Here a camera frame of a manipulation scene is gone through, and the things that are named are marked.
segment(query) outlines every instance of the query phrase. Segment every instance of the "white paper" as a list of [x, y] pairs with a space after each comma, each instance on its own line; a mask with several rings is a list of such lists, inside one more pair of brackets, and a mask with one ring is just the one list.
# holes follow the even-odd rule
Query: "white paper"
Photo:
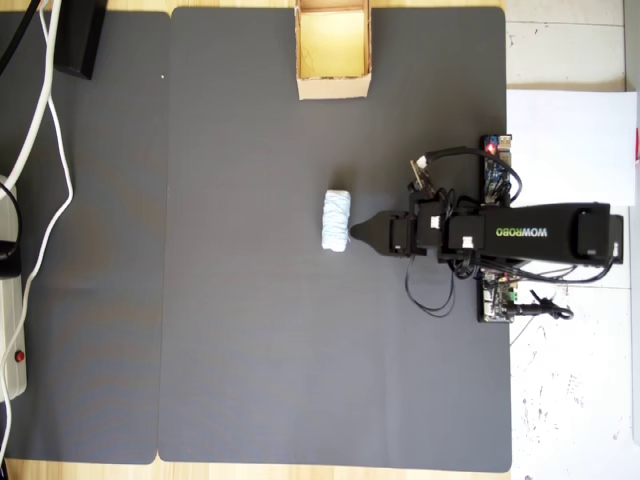
[[514, 206], [635, 204], [635, 92], [507, 91], [513, 168], [524, 184]]

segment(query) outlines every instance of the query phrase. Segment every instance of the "gray mat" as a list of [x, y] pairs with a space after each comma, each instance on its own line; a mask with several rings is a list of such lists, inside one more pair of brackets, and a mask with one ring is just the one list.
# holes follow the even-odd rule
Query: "gray mat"
[[[508, 329], [477, 323], [475, 284], [433, 319], [406, 260], [320, 247], [327, 188], [352, 192], [352, 222], [406, 208], [408, 159], [504, 131], [504, 16], [375, 10], [370, 95], [345, 101], [298, 101], [293, 23], [172, 16], [159, 454], [508, 470]], [[477, 161], [438, 166], [478, 194]], [[441, 303], [448, 269], [417, 263], [416, 296]]]
[[[0, 15], [0, 45], [20, 17]], [[112, 13], [93, 81], [55, 75], [76, 197], [53, 231], [32, 290], [28, 388], [13, 402], [10, 457], [150, 463], [156, 456], [169, 125], [169, 86], [161, 75], [168, 52], [167, 15]], [[36, 18], [0, 77], [4, 174], [33, 115], [43, 59]], [[66, 198], [48, 111], [18, 198], [28, 273]]]

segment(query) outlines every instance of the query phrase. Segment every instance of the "open cardboard box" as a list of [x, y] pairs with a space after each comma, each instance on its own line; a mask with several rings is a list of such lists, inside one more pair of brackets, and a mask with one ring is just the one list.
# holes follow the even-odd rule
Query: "open cardboard box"
[[371, 83], [369, 0], [296, 0], [300, 100], [366, 97]]

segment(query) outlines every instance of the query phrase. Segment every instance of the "cable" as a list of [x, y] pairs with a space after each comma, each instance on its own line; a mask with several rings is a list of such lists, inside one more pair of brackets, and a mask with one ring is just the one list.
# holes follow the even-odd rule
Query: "cable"
[[2, 182], [0, 182], [0, 190], [2, 190], [7, 195], [7, 197], [9, 197], [9, 200], [11, 200], [11, 203], [13, 204], [13, 208], [16, 211], [16, 216], [18, 217], [18, 234], [16, 235], [16, 239], [13, 242], [13, 245], [11, 245], [11, 248], [9, 249], [9, 251], [6, 253], [5, 252], [0, 253], [0, 261], [2, 261], [11, 257], [14, 253], [18, 251], [18, 247], [20, 247], [20, 240], [22, 239], [22, 213], [20, 212], [20, 207], [18, 206], [18, 201], [16, 200], [16, 197], [13, 196], [13, 193], [11, 193], [11, 190], [5, 187]]
[[584, 285], [587, 283], [596, 282], [604, 278], [609, 273], [609, 271], [611, 270], [611, 267], [613, 266], [613, 259], [605, 267], [603, 267], [603, 269], [600, 272], [598, 272], [598, 274], [594, 275], [593, 277], [581, 278], [578, 280], [565, 280], [563, 278], [569, 273], [573, 272], [573, 270], [575, 270], [575, 268], [573, 267], [571, 267], [572, 270], [570, 272], [567, 272], [564, 275], [560, 275], [558, 277], [545, 277], [542, 274], [527, 272], [526, 270], [521, 270], [517, 267], [509, 267], [499, 262], [495, 262], [493, 260], [488, 260], [483, 258], [480, 259], [480, 261], [478, 262], [478, 265], [481, 268], [490, 268], [492, 270], [497, 270], [502, 273], [508, 273], [513, 277], [518, 277], [517, 279], [514, 278], [513, 280], [510, 280], [509, 283], [521, 282], [524, 279], [524, 280], [530, 280], [530, 281], [542, 282], [542, 283], [563, 284], [563, 285]]
[[27, 7], [27, 10], [24, 12], [22, 20], [20, 20], [20, 25], [18, 25], [18, 28], [16, 28], [13, 37], [11, 37], [9, 45], [7, 45], [6, 50], [0, 58], [0, 75], [2, 75], [4, 69], [7, 68], [7, 65], [9, 65], [11, 58], [13, 58], [13, 54], [16, 53], [18, 45], [20, 45], [22, 37], [24, 37], [24, 33], [27, 31], [27, 27], [29, 26], [29, 23], [31, 23], [31, 19], [38, 9], [39, 3], [40, 0], [31, 0], [29, 6]]
[[571, 320], [573, 312], [568, 308], [562, 308], [548, 298], [541, 299], [536, 292], [531, 290], [531, 295], [538, 302], [531, 305], [507, 305], [507, 313], [510, 315], [550, 315], [555, 320]]
[[[36, 140], [36, 136], [38, 135], [38, 130], [40, 129], [40, 124], [42, 123], [42, 117], [44, 115], [44, 110], [47, 108], [47, 101], [49, 100], [49, 96], [51, 94], [51, 85], [53, 83], [53, 57], [55, 54], [56, 48], [56, 35], [58, 33], [58, 20], [60, 19], [60, 6], [62, 5], [62, 0], [56, 0], [53, 4], [53, 8], [51, 9], [51, 24], [48, 30], [47, 38], [47, 53], [46, 53], [46, 62], [44, 69], [44, 80], [42, 82], [42, 90], [40, 91], [40, 97], [38, 98], [38, 103], [36, 105], [36, 111], [33, 114], [33, 119], [31, 120], [31, 125], [29, 126], [29, 131], [27, 132], [27, 136], [24, 140], [24, 144], [22, 145], [22, 150], [20, 150], [20, 154], [18, 155], [18, 159], [16, 160], [16, 164], [11, 170], [11, 173], [7, 177], [7, 181], [4, 183], [7, 189], [11, 190], [18, 181], [20, 174], [22, 174], [22, 170], [24, 169], [24, 165], [27, 163], [27, 159], [29, 158], [29, 154], [31, 153], [31, 149], [33, 148], [33, 143]], [[2, 200], [5, 196], [4, 192], [0, 192], [0, 200]]]
[[[59, 11], [59, 7], [60, 7], [61, 1], [62, 0], [56, 0], [55, 4], [53, 6], [54, 10], [55, 10], [56, 7], [58, 7], [58, 11]], [[52, 38], [54, 39], [53, 41], [54, 41], [54, 44], [55, 44], [55, 32], [53, 32], [53, 35], [51, 35], [51, 33], [52, 33], [51, 30], [57, 28], [57, 22], [56, 23], [53, 22], [53, 14], [52, 14], [51, 27], [49, 29], [49, 35], [47, 36], [47, 26], [46, 26], [46, 22], [44, 20], [43, 11], [47, 7], [48, 3], [49, 3], [49, 0], [45, 0], [43, 5], [42, 5], [42, 7], [40, 8], [40, 23], [42, 25], [42, 31], [44, 33], [45, 41], [48, 44], [47, 53], [49, 51], [49, 47], [51, 46]], [[31, 291], [31, 284], [33, 283], [33, 280], [38, 275], [38, 272], [40, 271], [40, 267], [42, 266], [42, 260], [44, 258], [44, 252], [47, 249], [47, 243], [49, 242], [49, 236], [51, 235], [51, 231], [53, 230], [53, 227], [55, 226], [55, 224], [58, 221], [58, 219], [60, 218], [60, 216], [64, 213], [64, 211], [67, 209], [67, 207], [69, 206], [69, 204], [73, 200], [73, 185], [71, 183], [71, 175], [69, 174], [69, 165], [67, 163], [67, 157], [66, 157], [66, 155], [64, 153], [64, 144], [62, 142], [62, 133], [61, 133], [61, 130], [60, 130], [60, 121], [58, 120], [58, 114], [56, 112], [56, 108], [55, 108], [55, 105], [53, 104], [53, 99], [51, 98], [51, 96], [48, 96], [46, 100], [47, 100], [47, 104], [49, 105], [49, 110], [51, 111], [51, 116], [53, 117], [53, 124], [54, 124], [55, 130], [56, 130], [56, 139], [58, 141], [58, 151], [60, 153], [60, 160], [62, 162], [62, 169], [64, 171], [64, 178], [65, 178], [65, 181], [67, 183], [67, 189], [69, 191], [69, 195], [67, 196], [67, 199], [62, 204], [62, 206], [60, 206], [60, 208], [53, 215], [53, 217], [51, 218], [51, 221], [49, 222], [49, 225], [47, 225], [47, 229], [44, 232], [44, 236], [42, 238], [42, 244], [40, 245], [40, 252], [38, 253], [38, 259], [36, 260], [36, 264], [33, 267], [33, 270], [29, 274], [29, 277], [27, 278], [27, 281], [25, 283], [24, 294], [23, 294], [23, 299], [22, 299], [22, 313], [20, 315], [20, 320], [18, 321], [18, 325], [16, 326], [16, 330], [13, 333], [13, 336], [11, 337], [9, 342], [7, 343], [4, 355], [2, 356], [2, 359], [0, 360], [0, 388], [2, 389], [2, 395], [4, 397], [5, 409], [6, 409], [6, 412], [7, 412], [7, 423], [6, 423], [5, 429], [4, 429], [4, 437], [2, 438], [2, 447], [0, 447], [0, 461], [4, 460], [4, 455], [5, 455], [5, 452], [6, 452], [6, 449], [7, 449], [7, 443], [9, 441], [9, 434], [11, 433], [11, 422], [12, 422], [11, 401], [9, 399], [9, 392], [7, 390], [7, 382], [5, 380], [5, 367], [6, 367], [6, 364], [7, 364], [7, 359], [9, 357], [9, 352], [12, 349], [13, 345], [15, 344], [15, 342], [16, 342], [16, 340], [18, 338], [18, 334], [22, 330], [22, 328], [24, 326], [24, 322], [25, 322], [25, 320], [27, 318], [27, 310], [28, 310], [28, 306], [29, 306], [29, 293]]]
[[[422, 303], [418, 302], [413, 297], [413, 295], [411, 294], [411, 289], [409, 288], [409, 277], [411, 276], [411, 266], [413, 265], [413, 261], [415, 260], [415, 258], [416, 257], [413, 256], [411, 257], [411, 259], [409, 259], [409, 265], [407, 265], [407, 273], [404, 276], [404, 290], [407, 292], [407, 296], [409, 297], [409, 300], [411, 300], [411, 302], [416, 307], [418, 307], [420, 310], [422, 310], [424, 313], [426, 313], [431, 317], [435, 317], [435, 318], [446, 317], [451, 313], [451, 311], [453, 310], [453, 307], [456, 304], [456, 287], [453, 281], [453, 272], [451, 272], [451, 282], [449, 285], [449, 296], [447, 297], [447, 300], [440, 307], [427, 307], [426, 305], [423, 305]], [[445, 313], [438, 313], [445, 310], [447, 308], [447, 305], [449, 305], [449, 307]]]
[[479, 150], [477, 148], [469, 148], [469, 147], [454, 147], [454, 148], [446, 148], [444, 150], [436, 150], [435, 152], [427, 152], [424, 154], [425, 159], [427, 160], [427, 165], [432, 164], [436, 160], [444, 157], [453, 157], [457, 155], [480, 155], [485, 159], [491, 160], [494, 163], [497, 163], [506, 171], [508, 171], [513, 178], [518, 182], [518, 189], [513, 197], [511, 197], [511, 201], [514, 202], [518, 196], [520, 196], [520, 192], [522, 192], [522, 180], [520, 176], [516, 173], [516, 171], [511, 168], [507, 162], [502, 160], [500, 157], [496, 155], [491, 155], [490, 153], [485, 152], [484, 150]]

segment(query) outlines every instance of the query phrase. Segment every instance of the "wooden table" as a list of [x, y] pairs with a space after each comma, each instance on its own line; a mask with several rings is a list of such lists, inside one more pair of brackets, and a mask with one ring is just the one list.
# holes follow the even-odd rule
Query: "wooden table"
[[[506, 0], [372, 0], [374, 7], [479, 7], [505, 8]], [[292, 7], [295, 0], [109, 0], [110, 10], [160, 11], [176, 7]], [[23, 11], [29, 0], [0, 0], [0, 11]], [[391, 470], [360, 467], [166, 463], [159, 457], [151, 465], [101, 465], [9, 460], [12, 480], [508, 480], [506, 474]]]

